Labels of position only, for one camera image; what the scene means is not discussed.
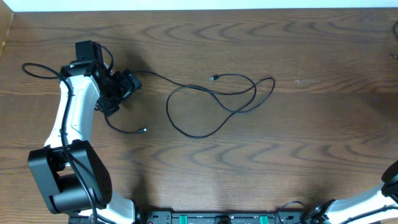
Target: cable plug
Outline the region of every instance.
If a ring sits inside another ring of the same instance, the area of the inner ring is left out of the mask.
[[[213,75],[212,77],[209,78],[210,81],[217,80],[220,76],[219,75]]]
[[[397,55],[397,54],[390,53],[390,55],[391,55],[391,57],[393,57],[393,58],[395,58],[395,59],[397,59],[397,60],[398,60],[398,55]]]
[[[137,131],[137,134],[144,134],[145,132],[147,132],[148,129],[147,128],[141,128]]]

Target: white wall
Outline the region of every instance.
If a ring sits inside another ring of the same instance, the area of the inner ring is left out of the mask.
[[[398,7],[398,0],[4,0],[14,12]]]

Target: wooden tabletop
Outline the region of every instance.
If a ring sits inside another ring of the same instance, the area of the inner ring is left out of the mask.
[[[113,189],[140,206],[274,210],[374,187],[398,159],[398,61],[389,56],[398,52],[396,20],[398,9],[17,13],[0,58],[0,220],[67,221],[47,210],[27,167],[29,151],[51,132],[59,85],[27,76],[21,64],[59,70],[82,40],[107,46],[114,70],[151,70],[211,90],[250,86],[239,78],[210,83],[216,73],[276,79],[260,108],[202,140],[172,127],[165,102],[176,86],[151,75],[138,75],[142,90],[110,117],[147,133],[117,133],[95,113],[91,144]],[[259,85],[255,101],[270,87]],[[221,100],[237,109],[251,94]],[[190,134],[209,133],[229,115],[192,90],[171,99],[170,114]]]

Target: wood grain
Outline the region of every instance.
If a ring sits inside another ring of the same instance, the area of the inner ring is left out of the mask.
[[[24,62],[54,69],[75,58],[74,43],[107,46],[115,69],[152,70],[186,84],[243,90],[214,73],[272,76],[276,88],[250,114],[214,136],[188,139],[171,126],[165,101],[176,86],[139,74],[143,89],[111,122],[146,126],[119,134],[95,114],[92,145],[114,189],[144,208],[273,210],[301,200],[346,198],[380,182],[398,158],[398,9],[18,13],[0,58],[0,219],[62,223],[51,215],[27,168],[42,147],[59,102],[56,81],[27,77]],[[40,75],[46,73],[32,70]],[[259,86],[265,96],[270,83]],[[239,108],[247,96],[222,97]],[[228,114],[206,94],[178,93],[171,116],[192,134]]]

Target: white backdrop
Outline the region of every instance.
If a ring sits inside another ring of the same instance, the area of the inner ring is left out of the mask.
[[[4,0],[14,12],[398,7],[398,0]]]

